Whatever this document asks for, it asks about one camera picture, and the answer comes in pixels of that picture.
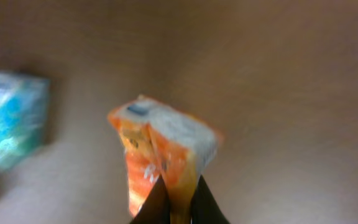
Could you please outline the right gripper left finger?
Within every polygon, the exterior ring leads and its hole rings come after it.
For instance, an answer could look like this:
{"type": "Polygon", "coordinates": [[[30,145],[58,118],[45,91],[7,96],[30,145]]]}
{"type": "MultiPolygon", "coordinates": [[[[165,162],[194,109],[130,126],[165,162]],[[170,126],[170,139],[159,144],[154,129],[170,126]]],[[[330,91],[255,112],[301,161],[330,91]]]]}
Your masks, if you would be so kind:
{"type": "Polygon", "coordinates": [[[170,224],[170,201],[161,177],[156,181],[139,213],[129,224],[170,224]]]}

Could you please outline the teal small tissue pack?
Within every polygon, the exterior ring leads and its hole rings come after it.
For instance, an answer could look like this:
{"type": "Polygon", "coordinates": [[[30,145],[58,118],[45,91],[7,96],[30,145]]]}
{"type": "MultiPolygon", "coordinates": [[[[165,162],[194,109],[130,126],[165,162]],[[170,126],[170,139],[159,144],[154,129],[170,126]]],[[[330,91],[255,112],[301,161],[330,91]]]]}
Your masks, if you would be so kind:
{"type": "Polygon", "coordinates": [[[46,78],[0,71],[0,172],[44,143],[49,89],[46,78]]]}

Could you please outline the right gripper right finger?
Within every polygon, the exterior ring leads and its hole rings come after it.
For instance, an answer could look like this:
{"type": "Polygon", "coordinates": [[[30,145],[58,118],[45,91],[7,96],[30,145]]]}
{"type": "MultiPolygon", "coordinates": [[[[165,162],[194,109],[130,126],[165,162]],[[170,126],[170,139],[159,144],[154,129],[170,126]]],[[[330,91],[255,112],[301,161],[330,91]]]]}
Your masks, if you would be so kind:
{"type": "Polygon", "coordinates": [[[215,201],[203,176],[198,181],[191,201],[192,224],[229,224],[215,201]]]}

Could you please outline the orange small tissue pack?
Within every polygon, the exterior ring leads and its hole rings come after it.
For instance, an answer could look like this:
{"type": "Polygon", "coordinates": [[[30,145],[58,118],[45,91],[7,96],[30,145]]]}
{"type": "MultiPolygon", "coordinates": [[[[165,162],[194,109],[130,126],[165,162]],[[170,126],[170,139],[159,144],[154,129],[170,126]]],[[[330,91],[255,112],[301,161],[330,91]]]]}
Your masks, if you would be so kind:
{"type": "Polygon", "coordinates": [[[174,213],[186,212],[221,144],[220,133],[146,96],[110,111],[108,121],[124,146],[130,213],[140,212],[158,178],[165,182],[174,213]]]}

